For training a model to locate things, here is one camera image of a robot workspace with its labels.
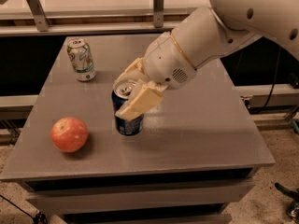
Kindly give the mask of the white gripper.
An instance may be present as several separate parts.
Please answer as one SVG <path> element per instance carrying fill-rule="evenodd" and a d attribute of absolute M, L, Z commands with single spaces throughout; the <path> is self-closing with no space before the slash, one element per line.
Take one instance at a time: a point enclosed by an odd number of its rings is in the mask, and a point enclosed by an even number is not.
<path fill-rule="evenodd" d="M 161 34 L 147 48 L 144 60 L 135 59 L 114 81 L 136 82 L 116 116 L 128 121 L 138 118 L 163 100 L 167 88 L 180 89 L 195 76 L 196 69 L 184 58 L 172 34 Z"/>

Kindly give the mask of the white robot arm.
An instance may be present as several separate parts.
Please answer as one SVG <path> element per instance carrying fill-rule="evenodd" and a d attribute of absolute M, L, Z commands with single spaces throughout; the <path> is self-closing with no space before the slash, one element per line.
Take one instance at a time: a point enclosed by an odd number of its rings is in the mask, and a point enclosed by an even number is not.
<path fill-rule="evenodd" d="M 299 0 L 209 3 L 156 38 L 145 55 L 115 80 L 115 85 L 133 85 L 128 100 L 116 111 L 117 117 L 132 120 L 148 112 L 162 101 L 165 90 L 181 88 L 199 68 L 241 49 L 256 35 L 299 58 Z"/>

